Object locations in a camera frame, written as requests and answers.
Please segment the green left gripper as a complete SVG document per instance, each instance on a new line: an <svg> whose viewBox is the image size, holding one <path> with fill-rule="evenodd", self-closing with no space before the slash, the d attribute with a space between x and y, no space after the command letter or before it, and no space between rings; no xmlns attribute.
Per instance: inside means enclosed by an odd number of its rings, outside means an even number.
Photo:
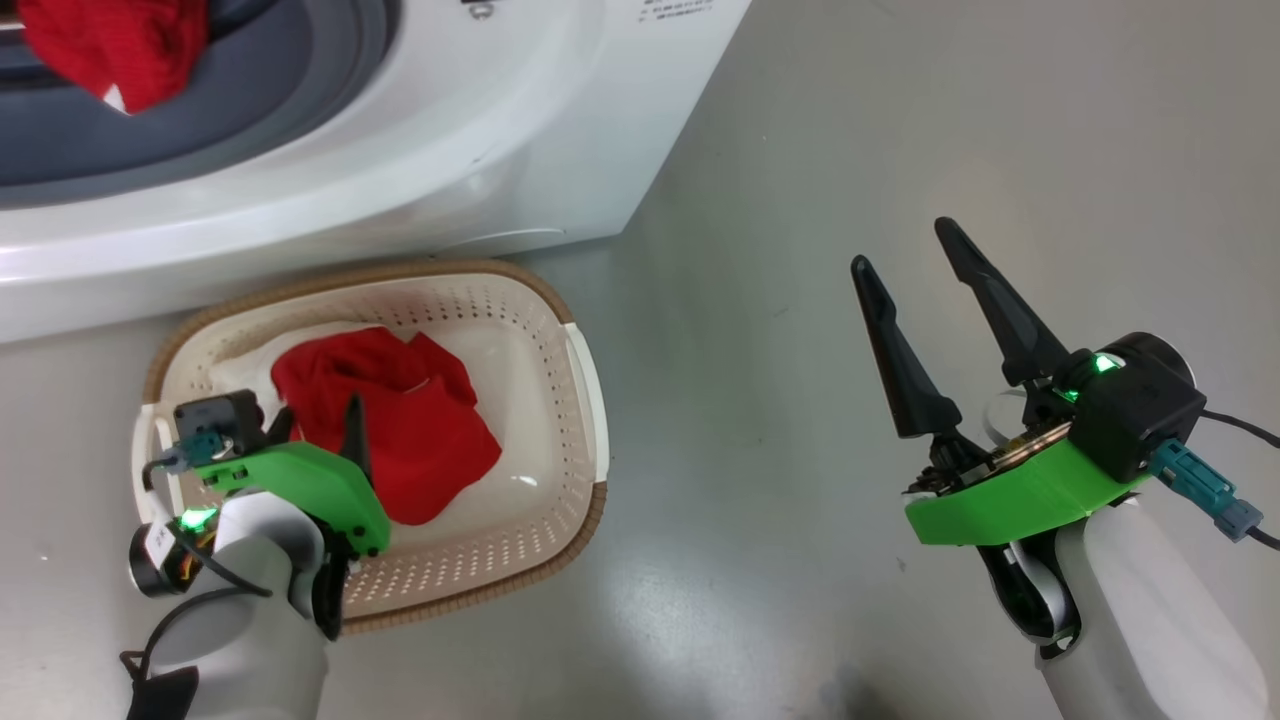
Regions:
<svg viewBox="0 0 1280 720"><path fill-rule="evenodd" d="M339 455L306 442L291 442L292 407L282 407L264 432L262 450L196 468L205 486L218 491L260 489L287 501L344 537L351 548L376 557L392 542L392 523L372 488L372 457L366 413L352 395L343 418Z"/></svg>

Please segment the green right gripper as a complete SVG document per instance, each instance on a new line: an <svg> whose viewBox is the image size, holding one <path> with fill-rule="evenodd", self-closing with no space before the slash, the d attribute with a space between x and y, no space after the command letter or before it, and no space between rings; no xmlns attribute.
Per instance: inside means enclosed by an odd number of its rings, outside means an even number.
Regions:
<svg viewBox="0 0 1280 720"><path fill-rule="evenodd" d="M938 392L902 333L897 306L870 260L858 255L851 278L881 384L899 437L931 437L931 465L905 493L905 514L923 544L995 547L1087 519L1147 480L1117 482L1069 438L1076 402L1059 386L1085 357L1069 351L1004 274L950 217L934 233L957 279L968 286L1002 355L1001 373L1027 400L1028 430L988 454L966 438L957 405Z"/></svg>

